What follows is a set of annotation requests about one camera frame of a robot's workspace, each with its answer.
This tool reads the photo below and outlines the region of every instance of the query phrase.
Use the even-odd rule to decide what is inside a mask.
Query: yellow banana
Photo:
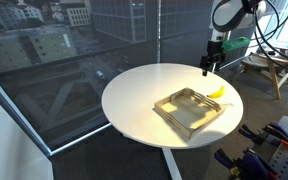
[[[221,97],[222,95],[224,94],[224,86],[222,86],[218,91],[212,93],[212,94],[209,94],[207,95],[207,97],[210,97],[210,98],[219,98]]]

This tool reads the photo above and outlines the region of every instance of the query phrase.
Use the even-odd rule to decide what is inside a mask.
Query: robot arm
[[[261,17],[266,9],[266,4],[262,0],[214,0],[210,25],[212,36],[207,46],[208,55],[202,57],[200,64],[204,76],[212,64],[214,64],[212,71],[219,70],[220,64],[225,59],[222,42],[229,38],[230,31],[253,25],[253,11],[256,6],[257,14]]]

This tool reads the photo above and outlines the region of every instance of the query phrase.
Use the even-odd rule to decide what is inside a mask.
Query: white wall
[[[0,106],[0,180],[51,179],[51,162]]]

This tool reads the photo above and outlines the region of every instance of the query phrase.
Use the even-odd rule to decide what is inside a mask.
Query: gray floor
[[[219,75],[230,81],[235,69]],[[277,122],[282,116],[288,116],[288,84],[280,89],[281,100],[275,100],[270,82],[251,74],[243,73],[232,85],[244,104],[240,125],[247,124],[257,130],[268,122]],[[229,173],[213,158],[214,152],[222,148],[230,158],[236,159],[243,156],[244,149],[252,146],[252,142],[235,129],[212,145],[173,150],[173,154],[184,180],[218,180],[226,179]],[[112,127],[51,160],[55,180],[170,179],[160,149],[125,139]]]

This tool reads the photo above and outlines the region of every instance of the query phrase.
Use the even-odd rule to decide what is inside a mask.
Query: round white table
[[[153,110],[155,102],[183,88],[207,95],[221,86],[225,93],[214,101],[224,104],[224,113],[191,139]],[[236,128],[243,114],[242,100],[228,82],[212,73],[202,76],[200,68],[181,64],[144,65],[118,75],[106,86],[102,107],[110,123],[124,136],[161,147],[165,155],[171,154],[169,149],[196,148],[221,139]],[[178,174],[171,175],[181,179]]]

